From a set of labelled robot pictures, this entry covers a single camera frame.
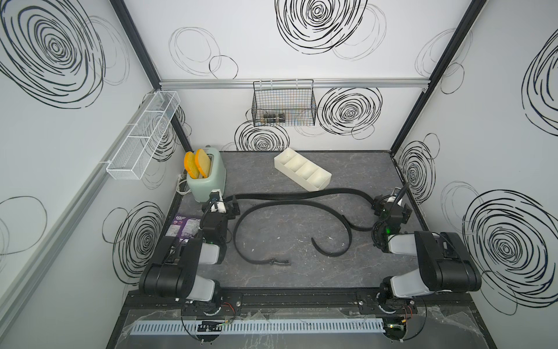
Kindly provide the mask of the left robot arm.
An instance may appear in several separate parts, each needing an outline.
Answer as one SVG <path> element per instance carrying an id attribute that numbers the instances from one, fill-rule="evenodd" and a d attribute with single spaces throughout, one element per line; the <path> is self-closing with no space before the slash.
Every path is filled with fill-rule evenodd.
<path id="1" fill-rule="evenodd" d="M 228 250 L 228 222 L 240 215 L 235 196 L 219 190 L 202 206 L 198 232 L 192 238 L 165 236 L 146 265 L 138 284 L 142 295 L 218 303 L 219 282 L 198 275 L 200 265 L 219 265 Z"/>

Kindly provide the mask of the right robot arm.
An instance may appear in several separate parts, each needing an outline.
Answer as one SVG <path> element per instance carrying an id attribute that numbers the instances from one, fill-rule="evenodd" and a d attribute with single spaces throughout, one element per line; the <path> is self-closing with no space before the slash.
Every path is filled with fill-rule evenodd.
<path id="1" fill-rule="evenodd" d="M 388 254 L 417 258 L 418 268 L 399 276 L 386 277 L 377 299 L 412 299 L 438 292 L 468 293 L 481 289 L 482 276 L 457 233 L 415 231 L 403 233 L 413 210 L 403 197 L 408 186 L 390 195 L 377 196 L 372 208 L 378 221 L 371 229 L 374 245 Z"/>

